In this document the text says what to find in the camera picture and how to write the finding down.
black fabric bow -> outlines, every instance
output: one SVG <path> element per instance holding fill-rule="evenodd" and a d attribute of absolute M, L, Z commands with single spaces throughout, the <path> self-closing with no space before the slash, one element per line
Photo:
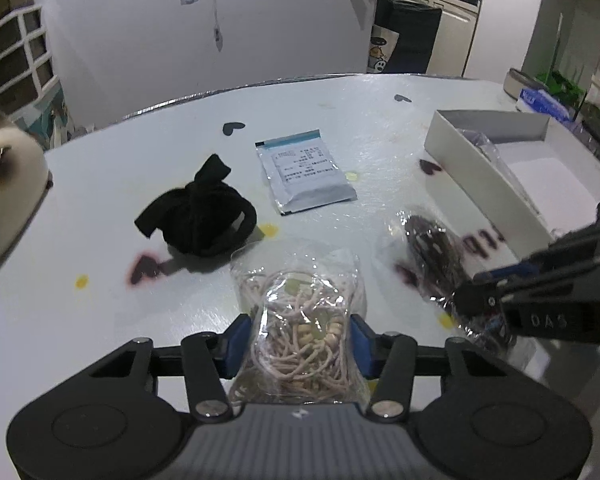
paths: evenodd
<path fill-rule="evenodd" d="M 214 153 L 193 182 L 151 202 L 136 218 L 136 227 L 147 238 L 160 229 L 164 241 L 183 254 L 210 257 L 240 246 L 256 226 L 256 209 L 222 182 L 229 173 L 231 168 Z M 227 234 L 241 213 L 240 227 Z"/>

white cardboard box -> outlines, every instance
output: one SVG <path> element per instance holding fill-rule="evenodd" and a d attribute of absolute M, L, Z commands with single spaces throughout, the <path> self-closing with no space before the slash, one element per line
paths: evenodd
<path fill-rule="evenodd" d="M 469 142 L 468 132 L 484 133 L 496 144 L 533 205 Z M 548 115 L 439 110 L 424 147 L 519 258 L 596 221 L 600 163 Z"/>

gray ribbed panel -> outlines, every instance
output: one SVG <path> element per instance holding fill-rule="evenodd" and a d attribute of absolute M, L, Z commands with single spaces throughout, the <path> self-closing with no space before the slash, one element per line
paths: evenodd
<path fill-rule="evenodd" d="M 248 404 L 235 420 L 196 430 L 177 459 L 155 477 L 155 480 L 194 479 L 443 480 L 448 477 L 426 462 L 403 429 L 370 422 L 360 416 L 353 404 Z"/>

white door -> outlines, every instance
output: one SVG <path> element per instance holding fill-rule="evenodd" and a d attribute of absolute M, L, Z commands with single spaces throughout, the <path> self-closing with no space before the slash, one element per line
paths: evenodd
<path fill-rule="evenodd" d="M 442 17 L 427 74 L 461 76 L 474 34 L 476 16 L 453 4 L 433 0 Z"/>

tabletop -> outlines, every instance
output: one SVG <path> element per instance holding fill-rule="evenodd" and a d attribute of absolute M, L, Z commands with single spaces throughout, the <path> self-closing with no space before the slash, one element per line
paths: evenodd
<path fill-rule="evenodd" d="M 432 160 L 423 143 L 437 109 L 514 105 L 491 82 L 338 76 L 184 99 L 48 152 L 54 186 L 0 266 L 0 480 L 17 478 L 4 441 L 8 423 L 36 396 L 136 336 L 175 345 L 201 330 L 221 332 L 238 314 L 228 258 L 182 258 L 160 232 L 147 239 L 134 225 L 151 200 L 191 181 L 212 153 L 232 168 L 225 181 L 253 203 L 267 237 L 311 238 L 359 256 L 366 320 L 376 332 L 442 345 L 451 332 L 439 311 L 375 261 L 385 222 L 425 207 L 469 241 L 485 268 L 515 258 L 448 174 L 423 171 L 420 161 Z M 229 122 L 245 127 L 226 136 Z M 254 143 L 310 130 L 320 130 L 358 199 L 281 217 Z M 131 280 L 143 255 L 170 262 L 171 271 Z M 530 373 L 573 390 L 568 394 L 600 433 L 600 349 L 544 344 L 538 351 L 546 358 L 532 362 Z M 574 374 L 576 383 L 561 382 Z M 437 381 L 416 381 L 414 407 L 437 394 Z M 179 378 L 163 380 L 160 396 L 187 409 Z M 594 445 L 600 454 L 600 440 Z M 600 460 L 588 471 L 600 471 Z"/>

